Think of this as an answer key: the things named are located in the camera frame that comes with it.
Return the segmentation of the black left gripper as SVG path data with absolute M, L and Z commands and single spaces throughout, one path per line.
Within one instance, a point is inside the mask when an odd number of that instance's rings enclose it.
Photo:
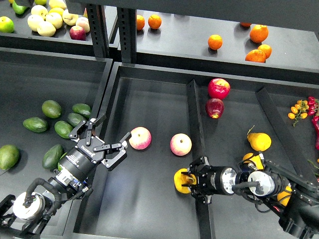
M 126 133 L 120 142 L 114 144 L 105 144 L 99 137 L 93 135 L 95 127 L 105 119 L 105 114 L 89 120 L 83 119 L 69 133 L 68 137 L 77 145 L 61 160 L 65 168 L 58 173 L 57 180 L 62 185 L 67 186 L 73 180 L 85 181 L 100 163 L 112 171 L 127 157 L 128 140 L 132 137 L 130 132 Z M 80 138 L 82 132 L 85 132 L 83 139 Z M 105 157 L 114 153 L 117 154 L 111 159 Z

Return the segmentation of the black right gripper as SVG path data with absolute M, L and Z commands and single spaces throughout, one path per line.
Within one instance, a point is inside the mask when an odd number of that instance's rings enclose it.
M 236 171 L 232 167 L 209 166 L 207 156 L 201 156 L 190 163 L 188 172 L 197 179 L 195 192 L 191 196 L 205 205 L 212 203 L 212 195 L 233 195 Z

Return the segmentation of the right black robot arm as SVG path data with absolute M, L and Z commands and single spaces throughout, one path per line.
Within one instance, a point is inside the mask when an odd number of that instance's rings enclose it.
M 185 181 L 181 185 L 204 204 L 210 204 L 214 194 L 235 194 L 255 206 L 264 204 L 279 217 L 283 231 L 299 239 L 310 239 L 319 233 L 317 186 L 265 160 L 262 152 L 246 154 L 238 166 L 239 171 L 211 166 L 203 156 L 182 172 Z

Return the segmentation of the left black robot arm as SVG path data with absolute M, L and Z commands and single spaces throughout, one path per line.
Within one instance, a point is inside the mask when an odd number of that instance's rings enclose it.
M 21 230 L 14 230 L 17 239 L 38 239 L 52 216 L 68 201 L 88 198 L 92 185 L 87 179 L 99 164 L 109 171 L 126 157 L 131 133 L 117 143 L 107 144 L 95 134 L 105 115 L 82 120 L 69 133 L 76 145 L 59 161 L 60 169 L 48 180 L 36 178 L 19 196 L 7 195 L 0 203 L 0 226 L 11 228 L 16 219 L 23 221 Z

